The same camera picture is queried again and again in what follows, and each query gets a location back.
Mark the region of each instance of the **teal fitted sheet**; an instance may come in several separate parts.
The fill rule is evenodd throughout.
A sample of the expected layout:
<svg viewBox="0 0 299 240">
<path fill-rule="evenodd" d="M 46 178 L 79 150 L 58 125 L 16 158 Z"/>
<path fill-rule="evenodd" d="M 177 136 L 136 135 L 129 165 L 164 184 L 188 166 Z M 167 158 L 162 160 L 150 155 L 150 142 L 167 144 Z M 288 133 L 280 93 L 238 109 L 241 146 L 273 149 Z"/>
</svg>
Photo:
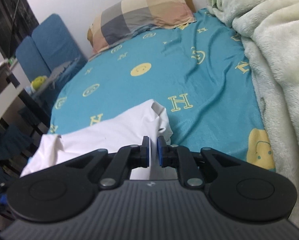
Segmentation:
<svg viewBox="0 0 299 240">
<path fill-rule="evenodd" d="M 49 133 L 73 132 L 154 99 L 167 109 L 172 144 L 275 168 L 239 35 L 206 9 L 195 17 L 88 62 L 59 94 Z"/>
</svg>

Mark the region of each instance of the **plaid pillow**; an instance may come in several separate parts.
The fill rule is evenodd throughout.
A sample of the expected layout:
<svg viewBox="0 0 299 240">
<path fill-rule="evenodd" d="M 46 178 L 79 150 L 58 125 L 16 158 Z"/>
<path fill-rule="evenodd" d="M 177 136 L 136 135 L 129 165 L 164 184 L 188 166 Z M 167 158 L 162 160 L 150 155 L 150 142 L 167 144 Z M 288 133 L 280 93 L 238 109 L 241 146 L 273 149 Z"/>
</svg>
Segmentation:
<svg viewBox="0 0 299 240">
<path fill-rule="evenodd" d="M 185 0 L 123 0 L 97 16 L 91 26 L 97 54 L 147 30 L 195 22 Z"/>
</svg>

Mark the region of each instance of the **bed sheet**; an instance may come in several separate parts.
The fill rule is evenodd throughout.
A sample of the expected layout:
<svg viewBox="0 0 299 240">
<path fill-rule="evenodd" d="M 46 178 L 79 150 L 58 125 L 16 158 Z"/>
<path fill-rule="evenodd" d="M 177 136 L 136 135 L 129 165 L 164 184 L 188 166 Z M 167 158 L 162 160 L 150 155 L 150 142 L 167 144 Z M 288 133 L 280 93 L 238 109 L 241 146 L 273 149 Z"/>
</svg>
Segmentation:
<svg viewBox="0 0 299 240">
<path fill-rule="evenodd" d="M 49 133 L 154 99 L 167 109 L 172 144 L 275 169 L 239 35 L 206 9 L 194 15 L 195 23 L 144 32 L 88 62 L 59 94 Z"/>
</svg>

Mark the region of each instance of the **white cloth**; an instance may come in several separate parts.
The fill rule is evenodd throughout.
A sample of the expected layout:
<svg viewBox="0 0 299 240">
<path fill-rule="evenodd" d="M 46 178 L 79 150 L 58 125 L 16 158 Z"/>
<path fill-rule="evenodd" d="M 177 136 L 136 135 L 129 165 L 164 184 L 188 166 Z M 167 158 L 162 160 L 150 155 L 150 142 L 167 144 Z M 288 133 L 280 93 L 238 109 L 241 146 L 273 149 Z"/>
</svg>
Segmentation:
<svg viewBox="0 0 299 240">
<path fill-rule="evenodd" d="M 131 179 L 175 179 L 172 168 L 160 168 L 156 154 L 157 137 L 163 135 L 170 144 L 172 135 L 166 109 L 154 100 L 148 100 L 117 117 L 65 135 L 45 134 L 31 161 L 21 176 L 46 169 L 96 149 L 109 153 L 131 144 L 141 145 L 143 136 L 151 140 L 150 167 L 132 170 Z"/>
<path fill-rule="evenodd" d="M 211 14 L 242 36 L 276 171 L 297 189 L 290 220 L 299 227 L 299 0 L 207 4 Z"/>
</svg>

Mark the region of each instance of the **yellow letter h print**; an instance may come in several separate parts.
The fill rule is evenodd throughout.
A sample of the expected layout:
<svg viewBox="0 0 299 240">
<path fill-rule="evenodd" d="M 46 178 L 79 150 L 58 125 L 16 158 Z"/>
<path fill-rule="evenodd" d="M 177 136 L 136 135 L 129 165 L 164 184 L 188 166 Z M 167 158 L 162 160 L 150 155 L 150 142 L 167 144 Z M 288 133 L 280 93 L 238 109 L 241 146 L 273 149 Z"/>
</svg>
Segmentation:
<svg viewBox="0 0 299 240">
<path fill-rule="evenodd" d="M 187 99 L 187 95 L 188 95 L 187 93 L 179 95 L 179 97 L 183 99 L 176 99 L 177 96 L 172 96 L 168 98 L 169 100 L 171 100 L 171 103 L 173 104 L 173 109 L 171 110 L 172 112 L 181 110 L 180 107 L 177 107 L 177 103 L 184 103 L 185 104 L 184 109 L 189 109 L 193 107 L 193 105 L 189 103 Z"/>
</svg>

